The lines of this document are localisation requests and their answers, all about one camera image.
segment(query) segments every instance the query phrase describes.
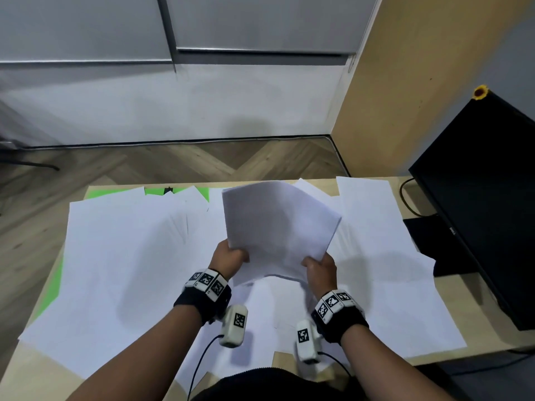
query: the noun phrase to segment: black computer monitor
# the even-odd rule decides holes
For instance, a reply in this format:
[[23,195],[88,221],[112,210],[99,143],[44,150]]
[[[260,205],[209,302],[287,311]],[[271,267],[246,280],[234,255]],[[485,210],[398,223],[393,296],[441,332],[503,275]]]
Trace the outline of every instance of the black computer monitor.
[[491,92],[409,169],[520,330],[535,329],[535,122]]

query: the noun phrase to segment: monitor stand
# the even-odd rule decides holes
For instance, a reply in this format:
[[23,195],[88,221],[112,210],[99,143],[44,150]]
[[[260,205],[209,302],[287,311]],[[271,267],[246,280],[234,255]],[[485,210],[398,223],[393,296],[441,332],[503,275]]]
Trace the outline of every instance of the monitor stand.
[[477,264],[439,215],[403,220],[421,253],[435,259],[433,275],[477,272]]

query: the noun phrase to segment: black wristband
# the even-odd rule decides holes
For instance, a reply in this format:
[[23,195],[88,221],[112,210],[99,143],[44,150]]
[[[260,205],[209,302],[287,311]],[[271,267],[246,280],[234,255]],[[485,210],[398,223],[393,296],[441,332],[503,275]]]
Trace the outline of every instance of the black wristband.
[[318,333],[330,343],[340,343],[345,331],[355,324],[369,327],[358,304],[344,290],[325,294],[311,316]]
[[204,325],[225,315],[231,295],[232,290],[223,276],[215,270],[205,269],[191,276],[174,306],[193,305],[201,314]]

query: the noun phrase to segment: person's left arm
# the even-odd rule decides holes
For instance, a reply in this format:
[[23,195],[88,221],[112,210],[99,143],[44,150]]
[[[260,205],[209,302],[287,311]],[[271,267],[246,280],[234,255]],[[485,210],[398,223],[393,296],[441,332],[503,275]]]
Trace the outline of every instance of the person's left arm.
[[[227,281],[248,255],[217,245],[210,269]],[[111,359],[75,390],[67,401],[159,401],[164,398],[195,337],[201,315],[192,305],[177,305],[156,325]]]

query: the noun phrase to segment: hand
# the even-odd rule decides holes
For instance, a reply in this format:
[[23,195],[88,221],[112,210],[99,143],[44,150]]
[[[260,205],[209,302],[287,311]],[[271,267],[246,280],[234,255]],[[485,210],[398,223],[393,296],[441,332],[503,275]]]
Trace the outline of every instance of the hand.
[[308,286],[318,300],[329,291],[338,289],[336,265],[330,254],[325,253],[319,263],[311,257],[306,257],[301,264],[307,268]]
[[208,269],[221,273],[229,281],[244,262],[249,263],[249,254],[243,249],[230,249],[225,239],[217,244]]

